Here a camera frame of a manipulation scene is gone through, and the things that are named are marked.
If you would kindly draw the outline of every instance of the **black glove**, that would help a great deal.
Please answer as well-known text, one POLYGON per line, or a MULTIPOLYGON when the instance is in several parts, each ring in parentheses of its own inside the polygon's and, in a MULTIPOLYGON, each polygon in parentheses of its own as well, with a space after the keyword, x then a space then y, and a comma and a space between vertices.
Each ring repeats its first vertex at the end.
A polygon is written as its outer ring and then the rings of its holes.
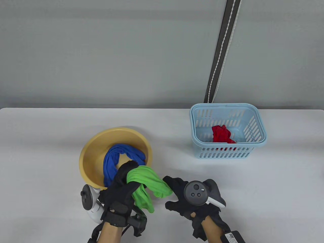
POLYGON ((131 215, 134 199, 132 194, 141 185, 132 181, 126 183, 127 173, 138 167, 135 161, 123 164, 114 177, 113 182, 106 190, 100 192, 99 201, 104 204, 104 213, 101 220, 116 227, 126 227, 127 219, 131 215))
POLYGON ((178 197, 177 202, 168 201, 165 203, 165 208, 170 211, 176 211, 181 216, 192 220, 192 227, 194 229, 193 236, 201 238, 206 241, 207 237, 201 225, 201 222, 205 220, 207 216, 215 222, 217 226, 222 228, 225 232, 230 232, 229 226, 219 216, 220 209, 214 205, 204 204, 202 206, 191 205, 184 197, 184 188, 188 184, 188 181, 183 181, 181 178, 171 178, 166 176, 163 180, 173 190, 174 194, 178 197), (190 216, 191 213, 196 213, 193 218, 190 216))

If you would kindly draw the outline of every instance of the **red cloth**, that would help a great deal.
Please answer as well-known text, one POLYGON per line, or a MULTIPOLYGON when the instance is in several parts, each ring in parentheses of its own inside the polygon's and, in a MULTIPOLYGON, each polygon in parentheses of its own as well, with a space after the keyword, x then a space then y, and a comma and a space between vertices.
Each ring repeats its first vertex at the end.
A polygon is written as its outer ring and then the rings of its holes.
POLYGON ((214 126, 212 127, 214 138, 214 143, 228 143, 228 144, 235 144, 236 142, 230 139, 231 132, 226 128, 225 125, 223 126, 214 126))

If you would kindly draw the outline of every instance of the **plastic basin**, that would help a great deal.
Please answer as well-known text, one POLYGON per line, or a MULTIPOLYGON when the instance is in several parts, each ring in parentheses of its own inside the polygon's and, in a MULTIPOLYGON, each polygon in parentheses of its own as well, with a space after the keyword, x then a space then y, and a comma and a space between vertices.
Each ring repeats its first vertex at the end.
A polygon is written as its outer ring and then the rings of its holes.
MULTIPOLYGON (((83 147, 79 158, 79 169, 84 181, 101 190, 107 189, 103 184, 103 159, 115 144, 128 144, 141 150, 146 157, 146 165, 152 164, 152 148, 147 139, 139 132, 125 127, 104 130, 92 137, 83 147)), ((117 168, 129 161, 125 154, 120 155, 117 168)))

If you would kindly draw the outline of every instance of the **plastic basket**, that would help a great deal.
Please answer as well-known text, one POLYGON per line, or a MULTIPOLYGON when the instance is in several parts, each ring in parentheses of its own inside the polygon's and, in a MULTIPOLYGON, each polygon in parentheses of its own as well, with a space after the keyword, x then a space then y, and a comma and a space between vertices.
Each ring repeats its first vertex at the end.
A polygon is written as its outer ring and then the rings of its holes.
POLYGON ((258 109, 247 103, 196 104, 190 109, 190 122, 194 154, 199 159, 243 159, 267 141, 258 109), (236 144, 213 143, 216 125, 226 125, 236 144))

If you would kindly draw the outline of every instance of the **cable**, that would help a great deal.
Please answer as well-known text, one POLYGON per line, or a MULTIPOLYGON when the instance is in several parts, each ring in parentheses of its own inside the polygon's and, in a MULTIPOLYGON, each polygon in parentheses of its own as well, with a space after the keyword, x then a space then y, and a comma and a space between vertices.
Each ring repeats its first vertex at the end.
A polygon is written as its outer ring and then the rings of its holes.
POLYGON ((229 49, 229 46, 230 46, 230 44, 231 44, 231 42, 232 42, 233 33, 234 33, 234 30, 235 30, 235 26, 236 26, 236 21, 237 21, 238 13, 240 12, 241 3, 242 3, 242 1, 240 1, 240 4, 239 4, 239 6, 238 6, 238 10, 237 10, 236 17, 235 17, 235 21, 234 21, 233 30, 232 30, 231 37, 230 37, 229 42, 228 42, 228 46, 227 46, 227 49, 226 49, 226 53, 225 53, 225 57, 224 57, 224 61, 223 61, 222 69, 221 69, 221 73, 220 73, 219 78, 218 78, 218 82, 217 82, 217 85, 216 85, 216 91, 215 91, 215 93, 214 93, 214 97, 213 97, 212 103, 214 102, 214 99, 215 99, 215 97, 216 97, 216 94, 217 94, 217 91, 218 91, 218 88, 219 88, 219 84, 220 84, 220 82, 221 82, 221 78, 222 78, 223 69, 224 69, 224 66, 225 66, 225 61, 226 61, 226 57, 227 57, 227 53, 228 53, 228 49, 229 49))
POLYGON ((207 103, 209 103, 210 90, 212 88, 212 83, 213 83, 213 80, 214 80, 214 75, 215 75, 216 69, 218 67, 219 59, 221 58, 221 54, 222 54, 222 50, 223 50, 223 44, 224 44, 224 41, 225 41, 225 38, 226 38, 226 35, 227 35, 229 23, 231 22, 231 18, 232 18, 232 13, 233 13, 233 9, 234 9, 235 2, 236 2, 236 0, 234 0, 233 5, 232 5, 231 14, 229 15, 229 19, 228 19, 228 23, 227 23, 225 35, 224 35, 224 38, 223 38, 223 41, 222 41, 222 44, 221 44, 221 49, 219 51, 219 55, 218 55, 218 60, 217 60, 217 63, 216 63, 216 67, 214 69, 214 73, 213 73, 212 79, 210 81, 207 103))
POLYGON ((131 225, 127 225, 126 228, 122 231, 121 235, 123 235, 123 234, 126 232, 126 230, 128 230, 128 228, 129 228, 130 226, 131 226, 131 225))

